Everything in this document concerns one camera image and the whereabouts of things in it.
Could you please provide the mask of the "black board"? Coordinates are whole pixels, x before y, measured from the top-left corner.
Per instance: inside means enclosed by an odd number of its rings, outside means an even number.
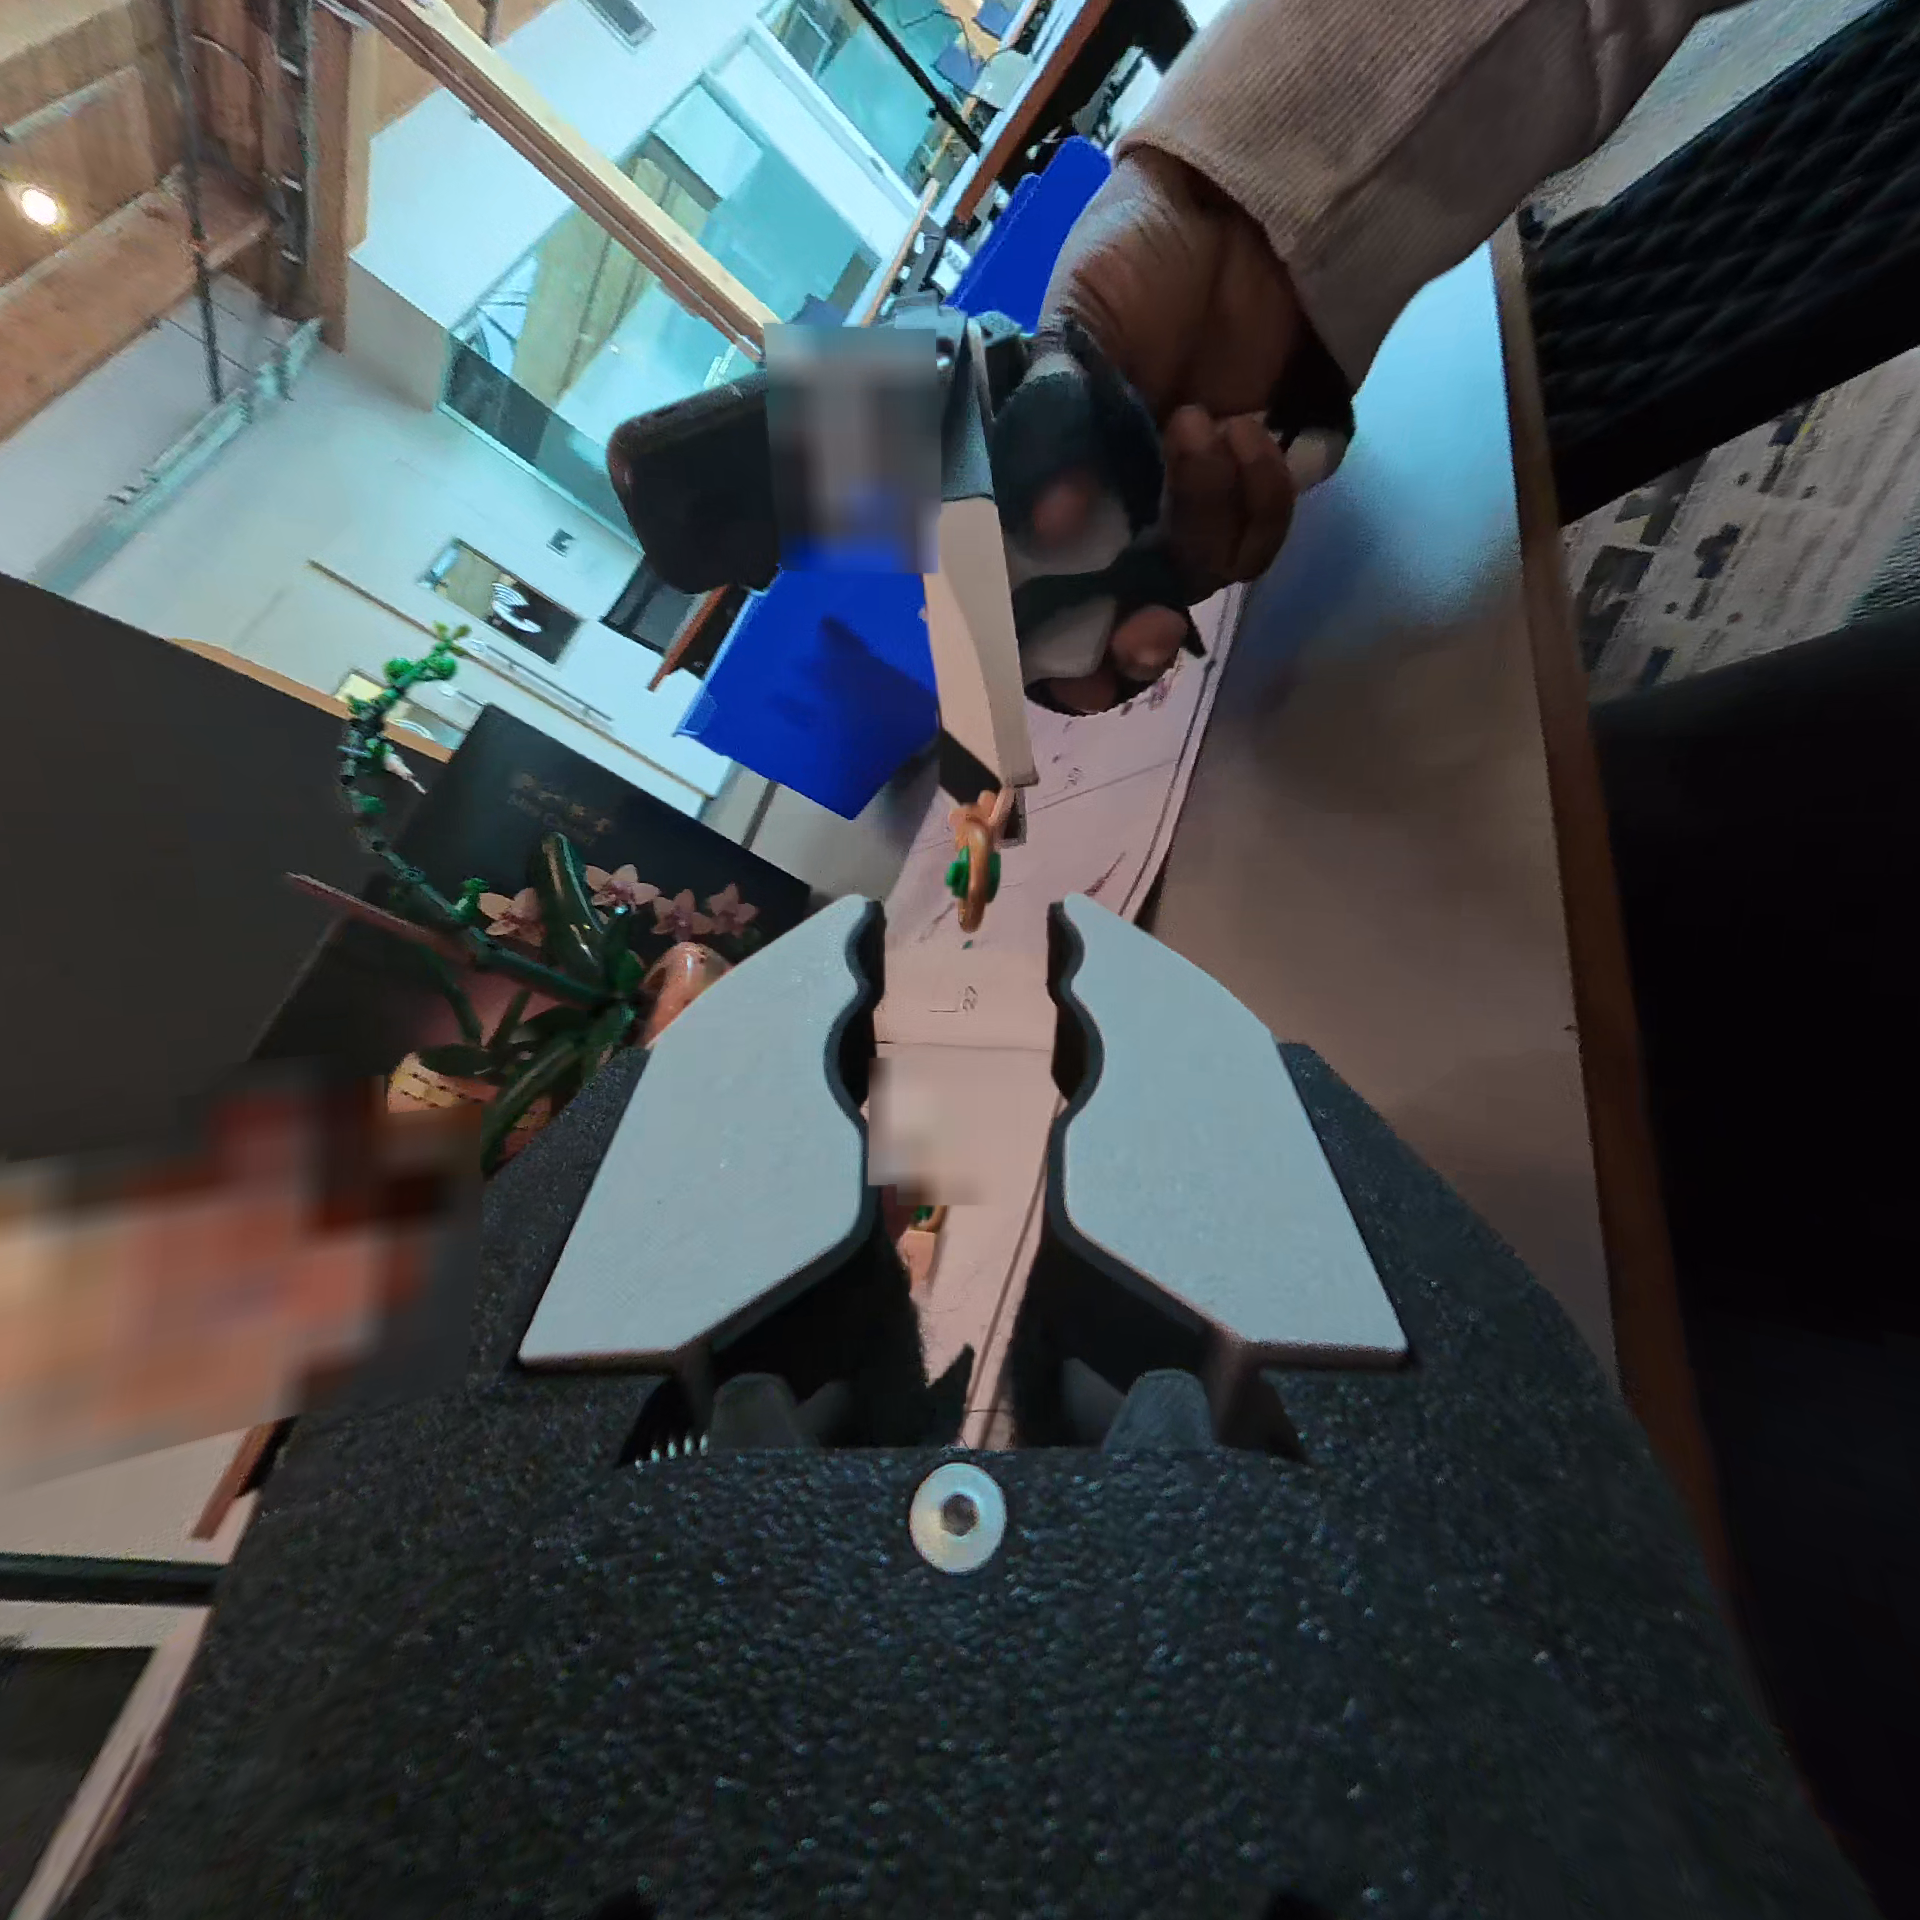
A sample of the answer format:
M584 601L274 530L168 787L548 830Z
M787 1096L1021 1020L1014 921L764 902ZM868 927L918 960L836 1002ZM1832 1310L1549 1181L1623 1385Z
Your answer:
M287 874L367 879L344 721L2 583L2 1149L152 1141L249 1058L387 1074L444 1014Z

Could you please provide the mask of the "blue plastic bin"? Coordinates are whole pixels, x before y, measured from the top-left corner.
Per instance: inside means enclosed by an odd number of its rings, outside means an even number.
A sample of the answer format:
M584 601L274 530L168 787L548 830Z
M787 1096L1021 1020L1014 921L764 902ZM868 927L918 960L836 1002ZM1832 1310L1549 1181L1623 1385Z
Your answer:
M1068 137L1020 181L957 277L957 313L1036 329L1065 237L1109 171L1101 148ZM675 739L852 821L936 743L936 686L919 578L782 572L746 599Z

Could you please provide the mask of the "gold ring brick piece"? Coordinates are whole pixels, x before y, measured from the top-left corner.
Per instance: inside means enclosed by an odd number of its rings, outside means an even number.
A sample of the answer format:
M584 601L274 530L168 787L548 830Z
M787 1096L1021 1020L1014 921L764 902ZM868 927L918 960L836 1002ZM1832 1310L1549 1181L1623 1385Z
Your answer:
M1017 787L982 791L972 802L952 807L948 812L952 857L944 887L955 902L957 929L966 938L986 923L1000 887L1001 849L1020 823Z

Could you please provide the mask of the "black mesh chair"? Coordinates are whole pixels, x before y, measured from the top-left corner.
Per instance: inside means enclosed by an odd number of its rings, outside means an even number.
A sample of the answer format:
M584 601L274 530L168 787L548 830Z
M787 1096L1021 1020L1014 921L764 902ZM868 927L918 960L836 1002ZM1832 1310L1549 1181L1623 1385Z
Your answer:
M1559 523L1918 344L1918 6L1521 247Z

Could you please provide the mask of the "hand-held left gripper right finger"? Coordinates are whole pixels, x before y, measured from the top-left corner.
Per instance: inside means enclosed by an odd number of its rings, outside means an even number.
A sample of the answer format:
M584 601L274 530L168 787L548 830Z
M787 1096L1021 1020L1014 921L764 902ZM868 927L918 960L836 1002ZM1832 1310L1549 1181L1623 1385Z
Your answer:
M1048 1346L1109 1388L1399 1369L1410 1339L1267 1028L1088 895L1046 933Z

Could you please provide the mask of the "person's right forearm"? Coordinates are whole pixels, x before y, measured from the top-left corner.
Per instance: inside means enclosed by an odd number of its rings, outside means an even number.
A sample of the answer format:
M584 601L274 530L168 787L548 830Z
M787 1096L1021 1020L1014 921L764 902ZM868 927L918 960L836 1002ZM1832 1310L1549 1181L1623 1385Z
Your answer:
M1261 233L1349 388L1403 309L1593 155L1730 3L1245 3L1180 55L1118 155Z

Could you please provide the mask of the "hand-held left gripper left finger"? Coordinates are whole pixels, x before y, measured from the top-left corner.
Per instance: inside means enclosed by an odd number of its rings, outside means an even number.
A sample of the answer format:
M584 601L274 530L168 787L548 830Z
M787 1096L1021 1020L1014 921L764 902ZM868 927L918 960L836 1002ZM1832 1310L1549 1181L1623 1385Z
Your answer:
M882 972L882 905L843 897L659 1033L519 1341L524 1370L707 1385L726 1348L865 1247Z

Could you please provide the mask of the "brick orchid model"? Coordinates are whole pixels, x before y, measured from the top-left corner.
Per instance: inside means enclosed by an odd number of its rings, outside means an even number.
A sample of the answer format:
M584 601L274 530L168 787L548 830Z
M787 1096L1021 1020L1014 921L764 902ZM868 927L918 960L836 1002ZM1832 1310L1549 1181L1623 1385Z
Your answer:
M383 874L377 902L348 905L314 879L293 887L424 966L452 1039L407 1053L387 1108L472 1108L482 1174L510 1165L621 1053L650 1048L762 945L753 900L734 884L698 897L642 881L634 864L589 864L560 829L531 879L506 893L467 877L450 893L403 857L377 781L420 781L389 735L398 708L457 677L467 628L438 624L420 657L392 658L377 685L344 698L334 787L357 849Z

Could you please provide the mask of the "person's right hand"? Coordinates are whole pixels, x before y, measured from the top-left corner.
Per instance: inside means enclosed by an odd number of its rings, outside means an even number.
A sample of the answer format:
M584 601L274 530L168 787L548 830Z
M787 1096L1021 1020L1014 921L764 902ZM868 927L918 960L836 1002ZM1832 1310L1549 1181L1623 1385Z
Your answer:
M1273 412L1330 417L1353 385L1256 219L1152 147L1113 163L1070 231L1041 332L1095 349L1160 445L1157 528L1180 606L1128 611L1095 667L1028 692L1059 715L1095 715L1167 672L1188 649L1194 606L1272 567L1297 494Z

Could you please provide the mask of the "white instruction booklet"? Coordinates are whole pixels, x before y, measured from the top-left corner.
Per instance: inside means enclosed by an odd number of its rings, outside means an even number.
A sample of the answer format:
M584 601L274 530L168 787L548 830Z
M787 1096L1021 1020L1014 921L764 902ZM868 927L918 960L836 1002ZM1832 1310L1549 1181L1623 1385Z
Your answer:
M1048 1137L1062 1098L1051 1076L1048 911L1088 897L1139 918L1167 859L1247 588L1196 614L1204 655L1129 702L1094 717L1029 715L1037 781L1021 792L1021 840L1001 857L997 897L962 931L945 890L954 834L937 796L884 902L879 1055L963 1067L957 1135L978 1165L952 1203L926 1277L914 1285L924 1359L940 1377L972 1352L960 1441L1011 1442L1006 1363L1044 1234Z

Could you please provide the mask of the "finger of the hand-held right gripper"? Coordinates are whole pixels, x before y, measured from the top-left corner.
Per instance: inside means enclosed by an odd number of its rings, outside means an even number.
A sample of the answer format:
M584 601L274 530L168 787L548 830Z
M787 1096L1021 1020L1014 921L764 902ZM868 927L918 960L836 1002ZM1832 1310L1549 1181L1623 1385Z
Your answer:
M940 506L922 586L940 791L969 807L1029 788L1040 771L1001 528L987 494Z

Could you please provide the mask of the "black brick set box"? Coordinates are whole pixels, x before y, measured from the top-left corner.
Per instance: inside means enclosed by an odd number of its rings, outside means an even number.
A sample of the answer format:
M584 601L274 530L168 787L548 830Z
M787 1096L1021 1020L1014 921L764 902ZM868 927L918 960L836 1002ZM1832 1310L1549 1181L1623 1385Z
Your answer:
M414 805L396 853L445 900L469 895L482 931L558 964L544 923L564 887L551 840L571 853L574 897L642 960L698 943L737 962L813 911L805 882L492 706Z

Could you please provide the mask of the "grey desk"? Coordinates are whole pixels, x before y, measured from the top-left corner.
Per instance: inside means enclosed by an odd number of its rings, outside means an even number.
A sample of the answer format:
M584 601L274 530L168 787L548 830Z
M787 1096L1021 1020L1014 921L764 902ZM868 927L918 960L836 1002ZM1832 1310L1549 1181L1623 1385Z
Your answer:
M1501 228L1419 293L1247 599L1152 935L1305 1044L1585 1339L1733 1597Z

